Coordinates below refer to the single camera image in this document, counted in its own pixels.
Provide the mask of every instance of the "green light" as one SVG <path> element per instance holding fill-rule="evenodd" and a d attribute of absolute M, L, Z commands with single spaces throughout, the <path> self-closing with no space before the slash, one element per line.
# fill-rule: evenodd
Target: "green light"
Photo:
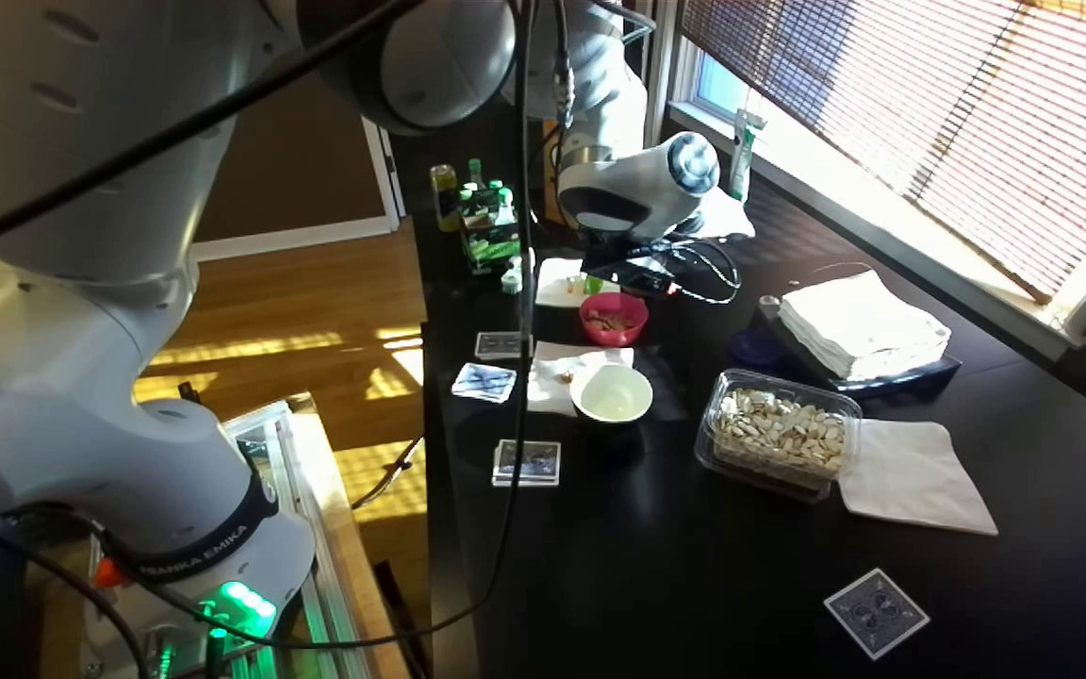
<path fill-rule="evenodd" d="M 251 637 L 270 637 L 280 623 L 280 608 L 270 602 L 261 591 L 244 587 L 244 580 L 224 580 L 210 594 L 200 598 L 200 611 Z"/>

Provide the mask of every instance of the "small white dish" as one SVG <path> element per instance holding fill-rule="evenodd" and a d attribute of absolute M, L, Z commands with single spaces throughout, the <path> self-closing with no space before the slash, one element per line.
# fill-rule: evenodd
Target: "small white dish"
<path fill-rule="evenodd" d="M 591 423 L 637 423 L 652 407 L 652 381 L 633 364 L 590 364 L 572 374 L 569 394 Z"/>

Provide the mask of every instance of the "red bowl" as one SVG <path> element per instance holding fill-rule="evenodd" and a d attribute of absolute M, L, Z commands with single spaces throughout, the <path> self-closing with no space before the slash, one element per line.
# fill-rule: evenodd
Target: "red bowl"
<path fill-rule="evenodd" d="M 633 294 L 591 294 L 581 306 L 581 326 L 599 348 L 628 348 L 640 340 L 649 325 L 649 306 Z"/>

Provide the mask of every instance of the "window blinds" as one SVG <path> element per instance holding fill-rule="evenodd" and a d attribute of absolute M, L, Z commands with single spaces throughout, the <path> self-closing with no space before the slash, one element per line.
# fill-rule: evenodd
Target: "window blinds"
<path fill-rule="evenodd" d="M 1086 0 L 691 0 L 684 30 L 1035 294 L 1086 255 Z"/>

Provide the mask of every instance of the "black table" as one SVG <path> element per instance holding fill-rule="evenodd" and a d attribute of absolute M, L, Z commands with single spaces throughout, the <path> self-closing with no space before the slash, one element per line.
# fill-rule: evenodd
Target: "black table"
<path fill-rule="evenodd" d="M 567 445 L 559 489 L 521 489 L 496 598 L 435 637 L 443 679 L 530 674 L 1086 674 L 1086 394 L 815 225 L 766 181 L 732 310 L 655 306 L 649 348 L 668 407 L 640 425 L 530 423 Z M 471 413 L 451 378 L 512 300 L 419 225 L 425 265 L 425 436 L 435 619 L 482 591 L 505 489 L 492 451 L 517 425 Z M 691 457 L 726 342 L 759 294 L 878 266 L 955 326 L 958 374 L 934 398 L 865 398 L 872 420 L 931 420 L 987 497 L 1001 539 L 848 518 L 722 480 Z M 823 598 L 884 565 L 931 624 L 872 665 Z"/>

